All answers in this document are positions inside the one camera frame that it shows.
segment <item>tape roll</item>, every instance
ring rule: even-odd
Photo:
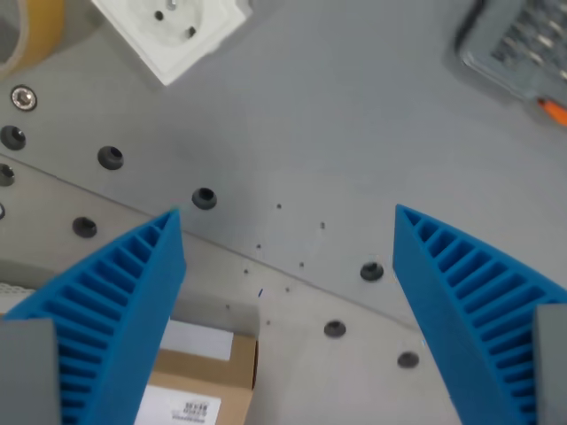
[[[65,0],[0,0],[0,79],[49,56],[63,34]]]

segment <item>barcode label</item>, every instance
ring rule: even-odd
[[[221,399],[148,385],[135,425],[214,425]]]

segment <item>white paper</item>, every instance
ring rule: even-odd
[[[229,361],[233,338],[226,330],[169,321],[159,348]]]
[[[135,425],[214,425],[221,399],[148,385]]]

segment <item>gray plastic piece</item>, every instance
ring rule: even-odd
[[[533,323],[538,425],[567,423],[567,305],[539,305]]]
[[[457,47],[462,61],[523,100],[567,105],[567,8],[560,1],[495,0]]]
[[[0,347],[0,422],[60,425],[58,349],[52,321],[2,321]]]

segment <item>yellow tape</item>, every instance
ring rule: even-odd
[[[19,40],[12,56],[0,66],[0,78],[42,61],[63,34],[65,0],[17,0]]]

